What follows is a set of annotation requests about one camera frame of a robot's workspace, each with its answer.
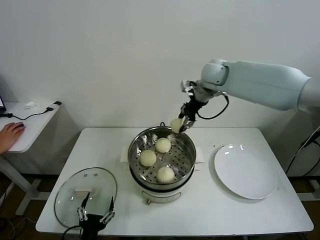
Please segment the black cable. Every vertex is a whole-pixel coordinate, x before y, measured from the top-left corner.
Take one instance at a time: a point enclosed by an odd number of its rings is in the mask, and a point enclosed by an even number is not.
[[[297,156],[297,153],[299,152],[299,150],[300,150],[300,147],[299,147],[298,150],[295,152],[294,157],[292,158],[292,160],[291,160],[291,162],[290,162],[287,170],[285,171],[285,174],[287,174],[287,173],[289,172],[289,169],[290,169],[291,165],[294,163],[294,161],[295,161],[295,159],[296,159],[296,156]]]
[[[76,228],[80,228],[80,226],[79,225],[75,225],[75,226],[69,227],[67,230],[64,231],[64,233],[62,234],[62,238],[61,239],[65,240],[65,235],[67,234],[67,232],[69,232],[72,229],[76,229]]]
[[[303,236],[304,240],[308,240],[308,238],[306,237],[306,235],[304,233],[301,233],[301,235]]]
[[[219,117],[227,109],[227,107],[229,106],[229,97],[227,95],[223,95],[223,96],[224,96],[224,99],[226,100],[226,105],[222,109],[221,112],[219,112],[217,115],[212,116],[212,117],[203,117],[203,116],[200,115],[199,112],[196,112],[196,114],[199,116],[199,118],[204,119],[204,120],[211,120],[211,119],[215,119],[215,118]]]
[[[32,114],[30,116],[27,116],[26,118],[20,118],[18,116],[15,116],[15,115],[12,115],[12,117],[16,118],[16,119],[19,119],[19,120],[27,120],[28,118],[31,118],[32,116],[36,116],[36,115],[41,115],[41,114],[45,114],[46,112],[48,112],[49,110],[46,109],[44,112],[41,112],[41,113],[35,113],[35,114]]]
[[[312,143],[316,144],[320,147],[320,144],[317,141],[313,141]],[[311,173],[318,166],[319,163],[320,163],[320,157],[319,157],[318,161],[316,162],[316,164],[307,173],[303,174],[302,177],[305,177],[306,175]]]
[[[299,233],[295,234],[300,240],[303,240],[302,237],[299,235]]]
[[[5,200],[6,200],[6,197],[7,197],[7,187],[6,187],[5,183],[4,183],[4,180],[2,179],[2,176],[0,176],[0,181],[1,181],[2,186],[3,186],[3,189],[4,189],[4,195],[3,195],[4,198],[3,198],[2,203],[1,203],[1,205],[0,205],[0,209],[1,209],[2,206],[4,205]]]

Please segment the cable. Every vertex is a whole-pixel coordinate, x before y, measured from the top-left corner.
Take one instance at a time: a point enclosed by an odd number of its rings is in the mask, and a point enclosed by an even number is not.
[[[62,238],[61,239],[65,240],[65,235],[67,234],[67,232],[69,232],[72,229],[76,229],[76,228],[80,228],[80,226],[79,225],[75,225],[75,226],[69,227],[67,230],[64,231],[64,233],[62,234]]]
[[[18,222],[18,224],[14,225],[13,220],[17,219],[17,218],[21,218],[21,217],[23,217],[23,219],[20,222]],[[12,229],[9,232],[8,239],[14,240],[18,236],[20,236],[22,234],[22,232],[26,229],[28,221],[30,221],[34,224],[37,223],[36,221],[31,220],[27,216],[15,216],[11,219],[7,219],[7,218],[2,217],[2,218],[0,218],[0,232],[3,232],[6,229],[7,225],[10,224]],[[17,233],[17,227],[23,222],[24,222],[23,228]]]
[[[18,227],[23,221],[25,221],[25,222],[24,222],[24,226],[23,226],[22,230],[21,230],[18,234],[16,234],[16,229],[17,229],[17,227]],[[8,220],[8,223],[11,224],[11,226],[12,226],[12,229],[11,229],[11,231],[9,232],[8,238],[9,238],[10,240],[13,240],[13,239],[16,239],[20,234],[22,234],[22,232],[26,229],[26,226],[27,226],[28,221],[30,221],[31,223],[34,223],[34,224],[37,223],[36,221],[31,220],[31,219],[30,219],[29,217],[27,217],[27,216],[25,216],[25,217],[24,217],[17,225],[15,225],[15,226],[13,225],[13,223],[12,223],[10,220]]]
[[[4,205],[6,197],[7,197],[7,187],[6,187],[5,183],[4,183],[4,180],[2,179],[2,176],[0,176],[0,181],[1,181],[2,186],[4,188],[3,200],[2,200],[2,203],[0,205],[0,209],[1,209],[2,206]]]
[[[297,154],[300,152],[300,150],[302,148],[305,147],[306,144],[310,144],[309,140],[312,138],[312,136],[320,129],[320,126],[317,127],[317,129],[308,137],[308,139],[304,142],[304,144],[302,146],[300,146],[298,148],[298,150],[295,152],[295,154],[293,155],[293,157],[291,158],[291,162],[289,164],[289,167],[287,168],[287,170],[285,171],[285,174],[287,174],[289,172],[289,169],[291,167],[291,165],[294,163],[294,160],[296,159]]]
[[[31,118],[32,116],[45,114],[46,112],[49,112],[49,110],[48,110],[48,109],[46,109],[44,112],[41,112],[41,113],[35,113],[35,114],[30,115],[30,116],[27,116],[26,118],[20,118],[20,117],[15,116],[15,115],[12,115],[12,117],[14,117],[14,118],[16,118],[16,119],[19,119],[19,120],[27,120],[28,118]]]
[[[291,162],[290,162],[287,170],[285,171],[285,174],[287,174],[289,172],[289,169],[290,169],[291,165],[294,163],[294,161],[296,159],[296,156],[297,156],[299,151],[300,151],[300,148],[298,148],[298,150],[295,152],[294,156],[292,157]]]
[[[313,141],[312,143],[314,143],[320,147],[320,144],[317,141]],[[305,177],[306,175],[311,173],[318,166],[319,163],[320,163],[320,157],[319,157],[319,160],[316,162],[316,164],[307,173],[303,174],[302,177]]]
[[[306,237],[306,235],[304,233],[301,233],[301,235],[303,236],[304,240],[308,240],[308,238]]]
[[[199,118],[204,119],[204,120],[211,120],[211,119],[215,119],[215,118],[219,117],[227,109],[227,107],[229,106],[229,97],[227,95],[225,95],[225,94],[223,94],[223,96],[224,96],[224,99],[226,100],[226,105],[222,109],[221,112],[219,112],[217,115],[212,116],[212,117],[203,117],[203,116],[200,115],[199,112],[196,112],[196,114],[199,116]]]

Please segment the white wall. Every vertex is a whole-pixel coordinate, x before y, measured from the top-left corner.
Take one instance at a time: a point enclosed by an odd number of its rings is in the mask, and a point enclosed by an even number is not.
[[[319,78],[319,8],[317,0],[0,1],[0,94],[63,102],[31,150],[9,157],[25,173],[59,173],[85,127],[168,123],[187,101],[180,81],[198,79],[212,58]],[[224,104],[216,98],[201,113]],[[231,98],[221,117],[195,127],[259,127],[272,142],[293,115]]]

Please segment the power cord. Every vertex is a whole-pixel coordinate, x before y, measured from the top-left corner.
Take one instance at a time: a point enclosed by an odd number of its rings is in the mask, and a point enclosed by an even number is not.
[[[301,143],[300,147],[298,148],[298,150],[295,152],[295,154],[291,158],[291,162],[290,162],[287,170],[285,171],[285,174],[287,174],[289,172],[289,169],[290,169],[291,165],[294,163],[294,161],[296,159],[296,156],[301,151],[301,149],[306,148],[307,146],[309,146],[311,143],[313,143],[320,136],[320,131],[318,131],[319,129],[320,129],[320,126],[318,126],[318,128],[306,140],[304,140]]]
[[[53,111],[54,109],[56,109],[56,108],[57,108],[58,106],[60,106],[61,104],[62,104],[62,103],[61,103],[60,101],[56,101],[56,102],[54,102],[53,104],[51,104],[50,106],[48,106],[48,107],[45,109],[45,111],[40,112],[40,113],[31,114],[31,115],[29,115],[29,116],[27,116],[27,117],[25,117],[25,118],[21,118],[21,117],[15,116],[13,113],[9,113],[9,112],[7,112],[7,113],[1,113],[1,114],[0,114],[0,117],[6,117],[6,118],[12,118],[12,117],[14,117],[14,118],[16,118],[16,119],[19,119],[19,120],[24,121],[24,120],[27,120],[28,118],[33,117],[33,116],[42,115],[42,114],[45,114],[45,113],[47,113],[47,112]]]
[[[228,97],[228,95],[223,94],[223,96],[224,96],[224,99],[226,100],[226,105],[222,109],[221,112],[219,112],[217,115],[214,115],[212,117],[204,117],[204,116],[201,116],[199,112],[196,112],[196,114],[199,116],[199,118],[204,119],[204,120],[211,120],[211,119],[215,119],[215,118],[219,117],[227,109],[227,107],[229,106],[229,97]]]
[[[20,218],[20,217],[23,217],[23,219],[21,221],[19,221],[18,224],[14,225],[13,224],[13,220],[15,220],[17,218]],[[7,219],[7,218],[4,218],[4,217],[1,217],[0,218],[0,232],[3,232],[6,229],[7,225],[10,224],[12,229],[9,232],[8,239],[14,240],[14,239],[18,238],[22,234],[22,232],[26,229],[28,221],[30,221],[31,223],[34,223],[34,224],[37,223],[36,221],[31,220],[27,216],[15,216],[15,217],[13,217],[11,219]],[[23,228],[19,232],[17,232],[17,227],[20,224],[22,224],[23,222],[24,222]]]
[[[317,141],[314,141],[313,143],[320,147],[320,144]],[[320,157],[319,157],[319,160],[316,162],[316,164],[307,173],[303,174],[302,177],[305,177],[309,173],[311,173],[318,166],[319,163],[320,163]]]
[[[69,232],[69,231],[72,230],[72,229],[76,229],[76,228],[80,228],[80,226],[79,226],[79,225],[75,225],[75,226],[69,227],[67,230],[64,231],[64,233],[62,234],[61,239],[62,239],[62,240],[65,240],[65,236],[66,236],[67,232]]]

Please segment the small white table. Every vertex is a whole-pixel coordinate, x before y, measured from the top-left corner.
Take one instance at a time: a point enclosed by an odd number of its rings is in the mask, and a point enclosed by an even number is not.
[[[227,236],[307,232],[314,228],[295,190],[257,128],[192,128],[187,134],[200,147],[204,163],[173,202],[147,205],[125,163],[124,146],[142,128],[87,128],[77,140],[36,223],[44,233],[63,233],[56,219],[55,197],[74,173],[91,167],[110,170],[118,183],[115,217],[99,232],[103,236]],[[252,145],[268,154],[278,174],[278,186],[263,200],[239,197],[211,171],[214,152],[227,144]]]
[[[33,109],[25,109],[26,102],[5,102],[7,113],[13,113],[13,115],[24,119],[31,114],[42,113],[49,107],[53,102],[40,103],[39,107]],[[17,142],[9,149],[8,153],[24,153],[34,143],[36,138],[39,136],[41,131],[45,128],[50,119],[57,112],[58,107],[53,110],[46,112],[42,115],[36,115],[28,118],[27,120],[19,120],[15,117],[0,117],[0,130],[8,123],[23,122],[25,125],[24,133],[17,140]],[[15,214],[23,215],[26,208],[31,200],[47,200],[50,192],[39,192],[37,187],[40,184],[40,180],[36,179],[30,184],[21,174],[4,158],[0,156],[0,172],[3,172],[8,178],[12,180],[12,183],[6,189],[6,196],[10,193],[14,184],[25,191],[25,196],[17,208]],[[4,201],[5,196],[0,198],[0,203]]]

